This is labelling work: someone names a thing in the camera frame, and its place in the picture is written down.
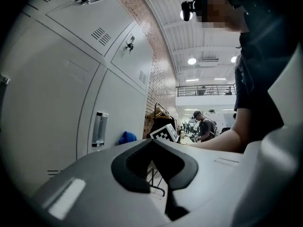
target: locker handle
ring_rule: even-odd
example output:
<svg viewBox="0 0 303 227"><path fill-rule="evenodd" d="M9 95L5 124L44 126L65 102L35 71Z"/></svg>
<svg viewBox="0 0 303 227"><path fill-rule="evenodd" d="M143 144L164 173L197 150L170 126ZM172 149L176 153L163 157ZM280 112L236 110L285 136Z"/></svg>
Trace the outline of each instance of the locker handle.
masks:
<svg viewBox="0 0 303 227"><path fill-rule="evenodd" d="M107 113L97 112L93 130L92 147L104 146L107 118Z"/></svg>

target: round ceiling light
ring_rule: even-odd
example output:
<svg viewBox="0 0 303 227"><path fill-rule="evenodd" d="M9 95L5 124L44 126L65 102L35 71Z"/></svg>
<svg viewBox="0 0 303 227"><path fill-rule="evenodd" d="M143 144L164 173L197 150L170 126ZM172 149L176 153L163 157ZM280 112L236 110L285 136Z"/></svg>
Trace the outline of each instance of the round ceiling light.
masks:
<svg viewBox="0 0 303 227"><path fill-rule="evenodd" d="M197 60L195 59L195 58L190 58L189 60L188 60L188 63L190 64L190 65L193 65L193 64L195 64L197 62Z"/></svg>
<svg viewBox="0 0 303 227"><path fill-rule="evenodd" d="M181 17L181 19L183 19L183 12L182 11L180 12L180 17ZM192 17L193 17L193 13L190 13L189 20L191 20Z"/></svg>
<svg viewBox="0 0 303 227"><path fill-rule="evenodd" d="M231 59L232 63L235 63L236 59L237 59L237 56L232 57L232 59Z"/></svg>

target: blue cloth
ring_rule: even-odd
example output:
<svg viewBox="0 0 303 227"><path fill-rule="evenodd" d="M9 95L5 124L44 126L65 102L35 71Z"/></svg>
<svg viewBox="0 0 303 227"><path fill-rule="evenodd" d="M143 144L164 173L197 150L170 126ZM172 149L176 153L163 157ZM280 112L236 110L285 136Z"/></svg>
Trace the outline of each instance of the blue cloth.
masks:
<svg viewBox="0 0 303 227"><path fill-rule="evenodd" d="M136 140L137 140L137 137L133 133L125 131L119 140L119 145L122 145L122 144L125 144L128 142L133 142Z"/></svg>

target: metal railing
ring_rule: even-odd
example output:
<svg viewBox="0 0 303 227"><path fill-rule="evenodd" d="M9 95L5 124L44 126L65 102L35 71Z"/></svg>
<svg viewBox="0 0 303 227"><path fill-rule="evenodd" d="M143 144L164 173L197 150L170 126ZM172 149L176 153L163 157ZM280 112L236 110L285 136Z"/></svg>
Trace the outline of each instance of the metal railing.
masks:
<svg viewBox="0 0 303 227"><path fill-rule="evenodd" d="M178 96L236 95L235 84L177 87Z"/></svg>

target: black cap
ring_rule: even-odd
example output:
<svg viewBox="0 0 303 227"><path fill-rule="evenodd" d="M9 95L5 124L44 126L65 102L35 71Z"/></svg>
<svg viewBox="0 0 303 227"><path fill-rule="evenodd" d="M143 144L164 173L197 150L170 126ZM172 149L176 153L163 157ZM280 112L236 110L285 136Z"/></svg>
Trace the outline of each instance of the black cap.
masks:
<svg viewBox="0 0 303 227"><path fill-rule="evenodd" d="M200 111L195 111L195 112L194 112L194 118L196 118L199 114L201 114Z"/></svg>

